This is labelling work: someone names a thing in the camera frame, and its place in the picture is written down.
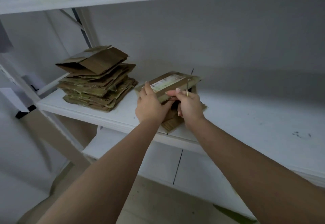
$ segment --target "stain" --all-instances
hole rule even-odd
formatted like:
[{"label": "stain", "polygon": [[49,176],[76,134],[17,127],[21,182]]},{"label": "stain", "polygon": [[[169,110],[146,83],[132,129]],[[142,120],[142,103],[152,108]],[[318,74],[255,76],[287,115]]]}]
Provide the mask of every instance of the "stain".
[{"label": "stain", "polygon": [[298,131],[295,131],[294,133],[292,133],[292,135],[295,135],[295,136],[301,138],[301,136],[299,136],[299,132]]}]

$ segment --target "stack of cardboard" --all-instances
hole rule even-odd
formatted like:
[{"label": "stack of cardboard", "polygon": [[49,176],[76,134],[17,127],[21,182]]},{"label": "stack of cardboard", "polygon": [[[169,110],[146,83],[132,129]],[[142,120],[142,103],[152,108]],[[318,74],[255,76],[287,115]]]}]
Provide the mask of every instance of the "stack of cardboard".
[{"label": "stack of cardboard", "polygon": [[70,74],[58,88],[66,102],[102,111],[111,111],[137,85],[128,77],[135,64],[123,63],[128,55],[112,46],[90,48],[72,56],[58,67]]},{"label": "stack of cardboard", "polygon": [[[199,81],[201,81],[200,77],[173,71],[161,75],[160,77],[151,80],[149,83],[153,91],[156,93],[160,103],[164,104],[170,98],[170,96],[166,95],[166,91],[175,90],[176,88],[186,90],[188,87],[189,92],[196,93],[196,84]],[[144,84],[135,88],[138,96],[140,95],[143,86]],[[161,124],[167,132],[171,132],[184,122],[184,119],[178,116],[178,104],[179,101],[174,102],[172,108],[168,111],[163,123]],[[202,109],[205,110],[206,108],[207,106],[202,103]]]}]

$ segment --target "forearm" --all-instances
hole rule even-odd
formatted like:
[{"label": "forearm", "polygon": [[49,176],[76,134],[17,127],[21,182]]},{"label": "forearm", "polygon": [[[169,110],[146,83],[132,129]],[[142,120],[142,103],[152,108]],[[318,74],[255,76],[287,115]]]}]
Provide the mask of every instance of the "forearm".
[{"label": "forearm", "polygon": [[191,130],[262,224],[325,222],[325,194],[316,186],[206,119]]},{"label": "forearm", "polygon": [[39,223],[115,223],[158,127],[155,121],[140,123],[92,164]]}]

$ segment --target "wrist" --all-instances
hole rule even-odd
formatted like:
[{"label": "wrist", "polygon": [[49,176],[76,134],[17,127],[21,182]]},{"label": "wrist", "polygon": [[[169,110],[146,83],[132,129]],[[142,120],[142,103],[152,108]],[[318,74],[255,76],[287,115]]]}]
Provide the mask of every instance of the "wrist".
[{"label": "wrist", "polygon": [[145,118],[141,120],[140,123],[154,124],[159,127],[161,125],[161,120],[152,117],[152,118]]},{"label": "wrist", "polygon": [[187,127],[190,131],[193,132],[193,130],[195,130],[196,128],[199,128],[201,126],[201,124],[205,123],[206,122],[206,118],[203,116],[203,117],[199,117],[189,123],[187,123]]}]

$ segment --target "lower shelf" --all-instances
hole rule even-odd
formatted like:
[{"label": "lower shelf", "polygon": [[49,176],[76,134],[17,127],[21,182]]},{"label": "lower shelf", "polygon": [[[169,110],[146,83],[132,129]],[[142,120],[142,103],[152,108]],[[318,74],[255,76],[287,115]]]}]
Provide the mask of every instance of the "lower shelf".
[{"label": "lower shelf", "polygon": [[[119,131],[99,129],[97,136],[83,153],[99,159],[124,136],[126,134]],[[152,142],[138,174],[240,214],[254,217],[217,166],[205,155]]]},{"label": "lower shelf", "polygon": [[[126,133],[102,128],[83,150],[83,153],[99,159],[125,136]],[[181,148],[152,142],[143,158],[138,173],[145,178],[162,184],[173,184],[181,153]]]},{"label": "lower shelf", "polygon": [[174,185],[191,195],[245,216],[254,217],[226,177],[205,155],[184,150]]}]

